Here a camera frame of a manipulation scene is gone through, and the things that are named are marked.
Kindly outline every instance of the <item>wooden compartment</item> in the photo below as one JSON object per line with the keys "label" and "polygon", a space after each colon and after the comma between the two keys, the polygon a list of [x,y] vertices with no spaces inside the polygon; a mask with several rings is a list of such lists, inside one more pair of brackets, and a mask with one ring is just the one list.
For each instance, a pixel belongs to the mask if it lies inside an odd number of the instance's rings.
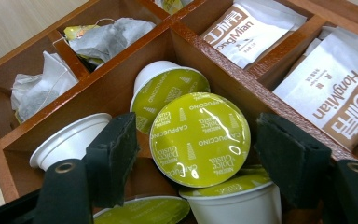
{"label": "wooden compartment", "polygon": [[[201,71],[212,92],[228,98],[248,119],[252,144],[257,135],[256,119],[260,113],[269,112],[291,120],[332,148],[332,159],[358,160],[358,147],[353,152],[346,150],[272,93],[322,26],[342,25],[301,1],[280,2],[305,15],[307,22],[246,69],[240,69],[200,38],[232,5],[231,0],[195,0],[172,16],[149,0],[91,0],[10,52],[0,60],[0,186],[6,202],[40,188],[43,172],[32,169],[28,161],[43,141],[87,115],[106,112],[114,117],[128,112],[138,72],[158,60]],[[157,26],[94,72],[88,71],[62,40],[67,26],[121,17],[152,21]],[[11,110],[10,88],[18,73],[40,74],[43,50],[58,52],[76,73],[79,83],[19,125]],[[142,148],[139,156],[151,157],[148,136],[139,133],[138,137]],[[251,152],[247,163],[258,163],[254,151]]]}

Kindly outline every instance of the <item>white tea bag packet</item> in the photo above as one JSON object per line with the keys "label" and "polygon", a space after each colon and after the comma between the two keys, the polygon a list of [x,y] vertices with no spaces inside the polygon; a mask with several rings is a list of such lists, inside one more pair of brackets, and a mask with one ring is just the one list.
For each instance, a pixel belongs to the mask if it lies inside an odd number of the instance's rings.
{"label": "white tea bag packet", "polygon": [[306,19],[273,0],[236,0],[201,37],[244,68]]}
{"label": "white tea bag packet", "polygon": [[79,55],[109,61],[156,25],[150,21],[120,18],[113,24],[88,30],[81,38],[69,41]]}
{"label": "white tea bag packet", "polygon": [[75,75],[57,54],[43,52],[41,79],[22,97],[17,110],[20,122],[26,121],[78,82]]}
{"label": "white tea bag packet", "polygon": [[121,18],[109,30],[113,37],[108,46],[109,57],[113,58],[129,45],[151,31],[156,25],[150,21]]}
{"label": "white tea bag packet", "polygon": [[17,110],[19,108],[22,96],[24,96],[31,88],[33,88],[40,81],[40,79],[42,79],[42,75],[16,75],[13,87],[11,88],[10,96],[11,108],[13,110]]}
{"label": "white tea bag packet", "polygon": [[298,60],[295,62],[295,64],[293,64],[292,68],[290,69],[290,71],[287,73],[287,76],[292,73],[292,71],[294,69],[296,69],[296,67],[298,67],[298,65],[300,63],[302,63],[302,61],[304,61],[305,58],[307,58],[308,55],[310,55],[310,53],[316,49],[316,47],[318,47],[318,45],[328,36],[330,35],[333,31],[334,31],[335,27],[331,27],[331,26],[324,26],[322,27],[321,33],[318,35],[318,37],[316,37],[315,39],[312,40],[312,42],[310,42],[310,44],[308,45],[307,49],[304,51],[304,53],[298,58]]}
{"label": "white tea bag packet", "polygon": [[69,46],[76,54],[106,62],[110,59],[108,45],[112,38],[109,32],[111,26],[112,24],[90,29],[81,38],[69,40]]}
{"label": "white tea bag packet", "polygon": [[358,145],[358,35],[336,28],[274,93],[353,150]]}

